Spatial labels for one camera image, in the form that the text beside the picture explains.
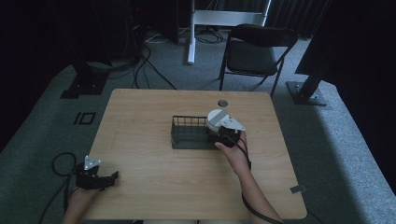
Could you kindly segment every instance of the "wire basket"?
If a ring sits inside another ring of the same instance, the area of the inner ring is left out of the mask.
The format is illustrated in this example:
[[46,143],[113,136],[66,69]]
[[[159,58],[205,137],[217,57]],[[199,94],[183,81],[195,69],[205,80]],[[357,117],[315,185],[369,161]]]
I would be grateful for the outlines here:
[[173,116],[172,148],[216,149],[206,130],[206,117]]

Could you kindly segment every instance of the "table top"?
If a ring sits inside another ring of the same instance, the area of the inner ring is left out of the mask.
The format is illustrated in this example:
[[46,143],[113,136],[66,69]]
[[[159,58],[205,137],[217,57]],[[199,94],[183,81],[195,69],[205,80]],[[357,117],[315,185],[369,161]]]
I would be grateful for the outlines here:
[[[224,108],[219,100],[226,100]],[[271,98],[264,92],[114,90],[90,157],[120,171],[86,219],[248,219],[237,176],[219,150],[172,149],[172,117],[224,109],[246,127],[251,172],[282,218],[306,216]]]

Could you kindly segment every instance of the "dark background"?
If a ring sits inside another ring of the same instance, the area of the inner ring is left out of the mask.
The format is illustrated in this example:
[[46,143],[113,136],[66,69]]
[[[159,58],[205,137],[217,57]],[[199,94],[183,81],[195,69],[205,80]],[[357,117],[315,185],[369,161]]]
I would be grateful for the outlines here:
[[[47,1],[1,3],[0,150],[62,69],[78,61],[109,63],[112,58],[138,58],[144,31],[136,25],[158,21],[144,21],[142,13],[149,13],[149,9],[143,12],[137,9],[145,1],[95,0],[94,9],[92,1],[68,1],[66,5],[59,0],[50,2],[53,8]],[[148,2],[150,8],[159,6]],[[186,13],[190,11],[189,2],[169,1],[170,11],[153,10],[157,13],[153,19],[171,15],[168,19],[173,25],[168,29],[172,35],[175,33],[172,29],[189,24],[190,15]],[[396,50],[395,15],[395,3],[391,0],[333,0],[296,71],[323,76],[337,87],[393,190],[396,188],[396,74],[392,57]],[[328,58],[332,59],[331,66],[320,71]]]

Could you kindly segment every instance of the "white stand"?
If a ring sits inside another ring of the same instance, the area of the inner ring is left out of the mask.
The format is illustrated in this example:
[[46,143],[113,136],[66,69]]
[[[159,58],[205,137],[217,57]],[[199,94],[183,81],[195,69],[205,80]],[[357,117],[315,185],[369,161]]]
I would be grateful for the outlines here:
[[194,64],[195,58],[195,25],[236,26],[242,23],[264,26],[271,0],[260,12],[212,11],[195,10],[195,0],[191,0],[191,39],[189,49],[189,64]]

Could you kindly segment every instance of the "hand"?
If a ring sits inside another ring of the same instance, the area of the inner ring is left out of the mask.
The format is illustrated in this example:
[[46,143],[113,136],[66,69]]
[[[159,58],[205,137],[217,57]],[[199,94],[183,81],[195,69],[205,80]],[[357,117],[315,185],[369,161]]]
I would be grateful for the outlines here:
[[[241,132],[241,136],[237,142],[237,144],[247,151],[245,144],[247,142],[247,136],[245,132]],[[248,168],[248,160],[245,157],[245,154],[241,151],[241,149],[235,145],[233,147],[226,147],[222,143],[217,142],[215,146],[224,153],[225,157],[227,158],[228,162],[230,163],[233,171],[238,175],[244,175],[246,172],[250,172]]]
[[64,214],[63,224],[78,223],[93,202],[99,189],[76,189],[70,195],[69,205]]

